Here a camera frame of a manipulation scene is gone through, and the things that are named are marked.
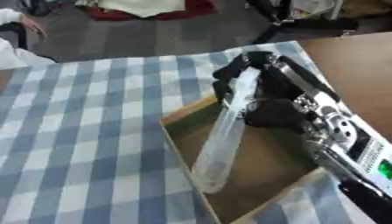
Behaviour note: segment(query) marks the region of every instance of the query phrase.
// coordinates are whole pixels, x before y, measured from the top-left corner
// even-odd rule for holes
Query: white object
[[[248,68],[236,80],[234,99],[224,108],[192,168],[192,178],[205,193],[217,193],[226,184],[242,140],[245,123],[238,115],[256,91],[260,71]]]
[[[291,15],[295,19],[311,18],[333,11],[334,7],[334,0],[295,0],[291,6]]]
[[[11,9],[0,10],[0,25],[18,22],[20,13]],[[42,66],[53,64],[50,59],[45,59],[28,52],[24,49],[15,49],[10,42],[0,38],[0,69],[11,69],[17,67]]]
[[[101,0],[104,9],[125,11],[141,18],[155,16],[163,12],[184,11],[185,0]]]

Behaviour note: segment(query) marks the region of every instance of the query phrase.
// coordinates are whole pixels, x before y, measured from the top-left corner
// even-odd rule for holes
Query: person
[[[42,38],[46,38],[45,30],[25,14],[12,9],[1,9],[0,25],[13,22],[21,23],[24,27],[36,32]],[[0,38],[0,69],[43,66],[53,63],[55,63],[53,60],[40,57],[33,52],[21,48],[14,48],[9,41]]]

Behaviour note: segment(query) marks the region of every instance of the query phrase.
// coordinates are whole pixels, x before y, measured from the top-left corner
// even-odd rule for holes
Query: cardboard box
[[[220,112],[221,106],[211,96],[160,121],[191,181],[190,170]],[[247,127],[223,190],[204,194],[192,184],[217,223],[244,223],[293,186],[313,179],[316,168],[300,136],[284,129]]]

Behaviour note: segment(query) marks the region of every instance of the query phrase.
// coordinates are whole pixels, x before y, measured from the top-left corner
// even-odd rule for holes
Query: tablecloth
[[[320,75],[296,42],[17,69],[0,98],[2,223],[212,222],[158,119],[212,93],[212,72],[251,50]],[[370,222],[328,175],[249,221]]]

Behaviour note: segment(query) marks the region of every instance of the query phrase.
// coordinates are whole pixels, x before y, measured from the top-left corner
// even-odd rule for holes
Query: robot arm
[[[339,189],[374,221],[390,223],[390,143],[357,122],[358,116],[313,73],[272,52],[248,52],[213,74],[213,88],[223,105],[230,105],[231,80],[248,67],[260,75],[243,111],[245,123],[303,135],[306,150],[340,181]]]

